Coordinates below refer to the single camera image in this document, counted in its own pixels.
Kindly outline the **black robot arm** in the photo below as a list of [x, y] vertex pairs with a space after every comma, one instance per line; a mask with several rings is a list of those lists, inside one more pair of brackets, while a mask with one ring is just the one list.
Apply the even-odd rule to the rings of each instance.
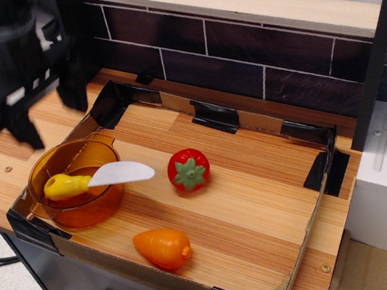
[[48, 0], [51, 19], [42, 27], [50, 47], [36, 34], [40, 0], [0, 0], [0, 130], [8, 130], [33, 149], [44, 143], [29, 120], [29, 108], [55, 88], [63, 104], [85, 112], [86, 83], [74, 40], [65, 32], [56, 0]]

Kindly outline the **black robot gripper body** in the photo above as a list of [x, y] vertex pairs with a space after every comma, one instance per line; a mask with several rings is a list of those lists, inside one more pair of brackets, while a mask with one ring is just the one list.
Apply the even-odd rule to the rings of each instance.
[[0, 33], [0, 125], [6, 108], [29, 108], [50, 85], [59, 84], [56, 67], [70, 52], [67, 39], [43, 50], [33, 26]]

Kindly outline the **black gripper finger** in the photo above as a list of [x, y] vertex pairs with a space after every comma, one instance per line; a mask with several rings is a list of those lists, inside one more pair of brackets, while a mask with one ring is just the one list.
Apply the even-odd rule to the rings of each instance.
[[19, 142], [29, 144], [33, 149], [44, 149], [39, 133], [29, 118], [26, 107], [11, 107], [5, 109], [3, 125]]
[[56, 67], [59, 85], [56, 88], [65, 106], [86, 112], [88, 99], [83, 68], [77, 53], [70, 52]]

